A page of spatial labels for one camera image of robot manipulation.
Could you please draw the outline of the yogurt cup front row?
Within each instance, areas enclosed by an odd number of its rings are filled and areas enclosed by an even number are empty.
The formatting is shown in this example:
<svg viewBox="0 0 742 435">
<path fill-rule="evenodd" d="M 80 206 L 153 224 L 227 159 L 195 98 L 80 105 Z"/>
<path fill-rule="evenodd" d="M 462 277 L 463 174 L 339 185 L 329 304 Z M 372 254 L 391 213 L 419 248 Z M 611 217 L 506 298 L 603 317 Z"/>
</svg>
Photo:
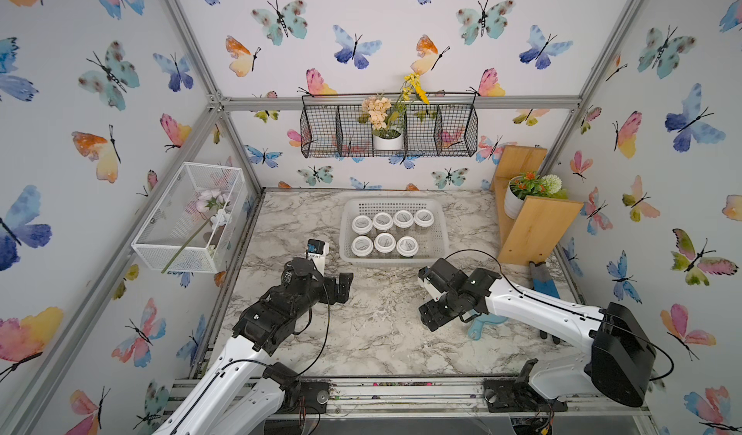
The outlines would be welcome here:
<svg viewBox="0 0 742 435">
<path fill-rule="evenodd" d="M 374 248 L 381 255 L 389 255 L 396 250 L 396 239 L 391 233 L 380 233 L 374 239 Z"/>
<path fill-rule="evenodd" d="M 400 257 L 415 257 L 419 253 L 419 242 L 413 236 L 403 236 L 396 242 L 396 251 Z"/>
<path fill-rule="evenodd" d="M 369 257 L 374 249 L 374 241 L 365 235 L 357 236 L 351 244 L 352 254 L 358 258 Z"/>
</svg>

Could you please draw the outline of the yogurt cup row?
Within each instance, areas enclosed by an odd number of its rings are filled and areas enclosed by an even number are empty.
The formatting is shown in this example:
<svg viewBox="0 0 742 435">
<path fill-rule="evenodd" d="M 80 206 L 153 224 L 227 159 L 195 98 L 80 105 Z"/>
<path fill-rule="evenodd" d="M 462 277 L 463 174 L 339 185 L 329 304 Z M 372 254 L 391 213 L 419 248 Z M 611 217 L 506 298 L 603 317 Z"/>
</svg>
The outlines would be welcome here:
<svg viewBox="0 0 742 435">
<path fill-rule="evenodd" d="M 413 236 L 403 236 L 396 242 L 396 251 L 400 257 L 415 257 L 419 253 L 419 242 Z"/>
<path fill-rule="evenodd" d="M 381 255 L 389 255 L 396 250 L 396 239 L 391 233 L 380 233 L 374 239 L 374 248 Z"/>
<path fill-rule="evenodd" d="M 436 222 L 436 216 L 431 210 L 419 209 L 414 214 L 414 222 L 415 226 L 420 230 L 432 228 Z"/>
<path fill-rule="evenodd" d="M 398 231 L 406 231 L 415 225 L 415 218 L 410 211 L 399 210 L 393 215 L 393 223 Z"/>
<path fill-rule="evenodd" d="M 374 249 L 374 241 L 365 235 L 357 236 L 351 244 L 352 254 L 358 258 L 369 257 Z"/>
<path fill-rule="evenodd" d="M 390 233 L 394 228 L 393 217 L 386 212 L 377 213 L 372 219 L 372 224 L 377 234 Z"/>
<path fill-rule="evenodd" d="M 373 220 L 368 216 L 359 215 L 353 218 L 351 229 L 353 230 L 353 233 L 357 234 L 357 236 L 370 237 L 374 230 Z"/>
</svg>

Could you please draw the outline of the yogurt cup back row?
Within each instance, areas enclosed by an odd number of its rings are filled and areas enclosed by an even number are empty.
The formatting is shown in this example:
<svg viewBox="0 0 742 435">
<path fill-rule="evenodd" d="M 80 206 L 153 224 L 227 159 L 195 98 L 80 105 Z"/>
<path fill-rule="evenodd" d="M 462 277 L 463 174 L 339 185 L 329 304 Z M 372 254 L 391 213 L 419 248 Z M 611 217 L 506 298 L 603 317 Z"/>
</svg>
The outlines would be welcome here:
<svg viewBox="0 0 742 435">
<path fill-rule="evenodd" d="M 436 222 L 436 216 L 431 210 L 419 209 L 414 214 L 414 222 L 415 226 L 420 230 L 432 228 Z"/>
<path fill-rule="evenodd" d="M 393 223 L 398 231 L 406 231 L 415 225 L 415 218 L 410 211 L 399 210 L 393 215 Z"/>
<path fill-rule="evenodd" d="M 374 230 L 373 220 L 368 216 L 359 215 L 353 218 L 351 229 L 353 230 L 353 233 L 357 234 L 357 236 L 370 237 Z"/>
<path fill-rule="evenodd" d="M 377 234 L 390 233 L 394 228 L 393 217 L 386 212 L 377 213 L 372 219 L 372 224 Z"/>
</svg>

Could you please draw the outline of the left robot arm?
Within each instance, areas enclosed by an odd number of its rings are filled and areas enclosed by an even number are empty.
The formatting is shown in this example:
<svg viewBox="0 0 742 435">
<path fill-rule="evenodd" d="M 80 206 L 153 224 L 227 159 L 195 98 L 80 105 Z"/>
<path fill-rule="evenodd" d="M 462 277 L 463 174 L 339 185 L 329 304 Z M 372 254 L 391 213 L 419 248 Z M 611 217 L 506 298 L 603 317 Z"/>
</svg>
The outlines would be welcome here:
<svg viewBox="0 0 742 435">
<path fill-rule="evenodd" d="M 296 405 L 301 373 L 272 355 L 315 305 L 346 303 L 353 280 L 352 273 L 324 276 L 314 258 L 285 263 L 280 284 L 242 312 L 216 361 L 156 433 L 249 434 Z"/>
</svg>

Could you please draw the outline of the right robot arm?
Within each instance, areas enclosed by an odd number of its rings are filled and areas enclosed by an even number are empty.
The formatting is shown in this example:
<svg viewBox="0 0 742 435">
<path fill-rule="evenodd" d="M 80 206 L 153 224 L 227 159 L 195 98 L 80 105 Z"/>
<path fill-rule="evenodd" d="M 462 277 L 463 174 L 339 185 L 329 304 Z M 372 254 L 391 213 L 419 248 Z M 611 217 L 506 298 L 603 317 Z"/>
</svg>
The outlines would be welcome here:
<svg viewBox="0 0 742 435">
<path fill-rule="evenodd" d="M 421 268 L 417 277 L 431 297 L 419 314 L 432 332 L 455 319 L 470 322 L 493 314 L 570 344 L 575 350 L 571 356 L 525 364 L 525 383 L 541 398 L 602 394 L 627 407 L 645 403 L 658 348 L 623 305 L 599 308 L 566 302 L 488 269 L 467 274 L 445 258 Z"/>
</svg>

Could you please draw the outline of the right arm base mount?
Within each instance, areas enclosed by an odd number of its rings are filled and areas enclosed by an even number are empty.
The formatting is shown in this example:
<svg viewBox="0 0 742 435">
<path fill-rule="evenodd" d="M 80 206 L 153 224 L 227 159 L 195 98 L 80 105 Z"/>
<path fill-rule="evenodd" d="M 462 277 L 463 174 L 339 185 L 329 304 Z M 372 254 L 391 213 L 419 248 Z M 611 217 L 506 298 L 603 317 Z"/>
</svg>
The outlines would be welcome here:
<svg viewBox="0 0 742 435">
<path fill-rule="evenodd" d="M 526 361 L 517 377 L 499 377 L 484 380 L 483 399 L 490 413 L 566 412 L 568 406 L 557 399 L 543 398 L 531 388 L 529 377 L 537 359 Z"/>
</svg>

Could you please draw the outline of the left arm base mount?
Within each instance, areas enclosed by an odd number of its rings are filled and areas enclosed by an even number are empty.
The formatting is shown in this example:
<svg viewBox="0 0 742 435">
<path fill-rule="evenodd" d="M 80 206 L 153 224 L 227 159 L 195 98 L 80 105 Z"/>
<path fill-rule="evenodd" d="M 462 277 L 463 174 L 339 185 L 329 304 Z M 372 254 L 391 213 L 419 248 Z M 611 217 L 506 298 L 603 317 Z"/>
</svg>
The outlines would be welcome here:
<svg viewBox="0 0 742 435">
<path fill-rule="evenodd" d="M 286 365 L 268 365 L 263 378 L 276 382 L 284 392 L 280 414 L 306 414 L 306 411 L 324 415 L 330 401 L 330 383 L 320 380 L 306 380 Z"/>
</svg>

